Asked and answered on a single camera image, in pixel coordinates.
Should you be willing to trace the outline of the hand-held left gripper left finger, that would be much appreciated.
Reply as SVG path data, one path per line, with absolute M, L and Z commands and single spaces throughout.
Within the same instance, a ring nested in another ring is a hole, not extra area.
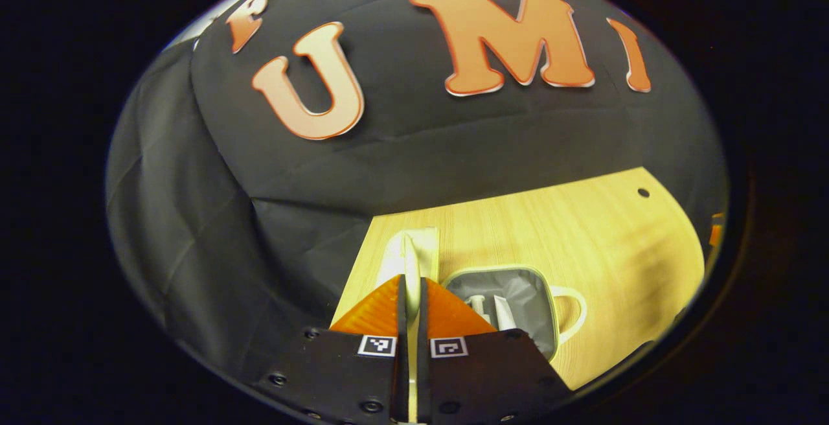
M 305 328 L 253 387 L 311 423 L 392 423 L 408 416 L 406 282 L 392 277 L 358 308 L 385 330 Z

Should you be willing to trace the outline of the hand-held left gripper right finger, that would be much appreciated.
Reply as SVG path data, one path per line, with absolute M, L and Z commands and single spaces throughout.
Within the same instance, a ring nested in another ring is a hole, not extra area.
M 541 422 L 574 395 L 526 331 L 496 330 L 426 278 L 417 356 L 420 423 Z

